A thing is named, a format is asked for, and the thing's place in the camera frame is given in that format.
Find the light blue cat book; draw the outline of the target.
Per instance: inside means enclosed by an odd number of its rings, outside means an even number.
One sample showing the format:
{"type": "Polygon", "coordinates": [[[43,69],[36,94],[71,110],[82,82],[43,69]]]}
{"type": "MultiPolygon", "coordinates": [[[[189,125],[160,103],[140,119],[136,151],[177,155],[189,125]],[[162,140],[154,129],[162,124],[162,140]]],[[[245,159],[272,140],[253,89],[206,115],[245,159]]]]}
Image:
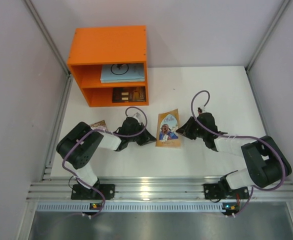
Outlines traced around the light blue cat book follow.
{"type": "Polygon", "coordinates": [[[144,82],[144,65],[142,63],[105,64],[102,66],[100,81],[103,84],[144,82]]]}

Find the dark brown sunset book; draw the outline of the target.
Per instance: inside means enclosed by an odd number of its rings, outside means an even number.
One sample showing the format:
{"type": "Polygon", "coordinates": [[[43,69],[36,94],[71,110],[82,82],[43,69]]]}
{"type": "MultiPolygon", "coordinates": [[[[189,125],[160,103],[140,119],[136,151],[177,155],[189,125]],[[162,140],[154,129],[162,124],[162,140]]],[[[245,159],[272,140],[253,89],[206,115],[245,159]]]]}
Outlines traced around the dark brown sunset book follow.
{"type": "Polygon", "coordinates": [[[144,86],[115,87],[112,90],[113,103],[137,103],[146,101],[144,86]]]}

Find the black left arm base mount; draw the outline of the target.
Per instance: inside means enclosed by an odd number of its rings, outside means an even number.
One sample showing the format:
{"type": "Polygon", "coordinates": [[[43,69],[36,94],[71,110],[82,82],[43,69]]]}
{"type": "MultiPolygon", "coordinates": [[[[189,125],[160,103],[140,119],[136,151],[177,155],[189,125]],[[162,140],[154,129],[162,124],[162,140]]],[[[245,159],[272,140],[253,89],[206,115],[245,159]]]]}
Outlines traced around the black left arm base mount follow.
{"type": "MultiPolygon", "coordinates": [[[[115,184],[100,184],[97,189],[104,195],[106,200],[111,200],[115,196],[115,184]]],[[[102,196],[94,191],[88,189],[81,184],[74,184],[72,187],[71,197],[72,200],[102,200],[102,196]]]]}

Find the orange illustrated book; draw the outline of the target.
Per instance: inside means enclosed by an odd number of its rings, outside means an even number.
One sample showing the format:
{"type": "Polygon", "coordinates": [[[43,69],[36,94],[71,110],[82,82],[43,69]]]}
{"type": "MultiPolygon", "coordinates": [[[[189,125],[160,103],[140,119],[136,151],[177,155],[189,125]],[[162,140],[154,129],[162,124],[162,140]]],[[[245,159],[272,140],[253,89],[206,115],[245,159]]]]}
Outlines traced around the orange illustrated book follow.
{"type": "Polygon", "coordinates": [[[156,147],[180,148],[181,140],[177,133],[180,127],[178,109],[158,114],[156,147]]]}

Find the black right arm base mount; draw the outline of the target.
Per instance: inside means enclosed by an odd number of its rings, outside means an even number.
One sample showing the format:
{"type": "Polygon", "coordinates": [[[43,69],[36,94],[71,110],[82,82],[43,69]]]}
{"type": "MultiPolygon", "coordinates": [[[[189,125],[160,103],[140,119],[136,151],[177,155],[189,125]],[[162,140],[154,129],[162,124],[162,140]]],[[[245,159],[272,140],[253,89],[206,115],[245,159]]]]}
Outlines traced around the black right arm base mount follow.
{"type": "Polygon", "coordinates": [[[217,200],[246,200],[249,198],[249,190],[247,187],[242,187],[234,190],[222,190],[217,183],[203,184],[204,198],[216,202],[217,200]]]}

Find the pink illustrated fairy-tale book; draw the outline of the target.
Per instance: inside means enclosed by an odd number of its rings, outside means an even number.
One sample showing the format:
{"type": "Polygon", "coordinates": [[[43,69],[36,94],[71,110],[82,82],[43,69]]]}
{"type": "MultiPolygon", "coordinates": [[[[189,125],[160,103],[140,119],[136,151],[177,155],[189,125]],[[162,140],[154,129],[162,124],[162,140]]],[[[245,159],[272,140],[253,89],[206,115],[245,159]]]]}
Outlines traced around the pink illustrated fairy-tale book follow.
{"type": "Polygon", "coordinates": [[[103,130],[103,131],[106,131],[108,129],[106,122],[104,120],[95,122],[95,123],[91,124],[90,127],[92,129],[99,129],[99,130],[103,130]]]}

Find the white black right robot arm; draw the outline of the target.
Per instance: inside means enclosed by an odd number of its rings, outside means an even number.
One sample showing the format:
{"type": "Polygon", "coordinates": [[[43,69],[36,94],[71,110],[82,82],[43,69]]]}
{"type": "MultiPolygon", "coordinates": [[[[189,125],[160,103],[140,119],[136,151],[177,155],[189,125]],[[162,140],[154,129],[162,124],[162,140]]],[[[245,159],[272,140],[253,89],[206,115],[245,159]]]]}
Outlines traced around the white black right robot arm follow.
{"type": "Polygon", "coordinates": [[[220,189],[229,193],[243,187],[263,189],[291,175],[292,167],[272,137],[261,138],[229,136],[218,130],[215,118],[209,112],[189,120],[176,132],[190,140],[200,138],[205,146],[218,153],[227,153],[244,159],[246,167],[222,176],[220,189]]]}

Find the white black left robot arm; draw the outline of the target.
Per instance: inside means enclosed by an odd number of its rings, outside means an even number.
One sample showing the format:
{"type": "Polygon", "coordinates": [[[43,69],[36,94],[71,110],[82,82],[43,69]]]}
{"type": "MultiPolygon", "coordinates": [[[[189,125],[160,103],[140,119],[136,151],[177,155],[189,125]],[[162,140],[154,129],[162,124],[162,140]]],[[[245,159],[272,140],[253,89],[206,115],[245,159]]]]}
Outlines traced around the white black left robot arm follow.
{"type": "Polygon", "coordinates": [[[128,116],[114,132],[93,129],[81,121],[58,144],[56,152],[62,158],[62,168],[71,173],[86,189],[98,189],[99,178],[90,160],[98,148],[120,152],[129,143],[144,146],[156,141],[136,116],[128,116]]]}

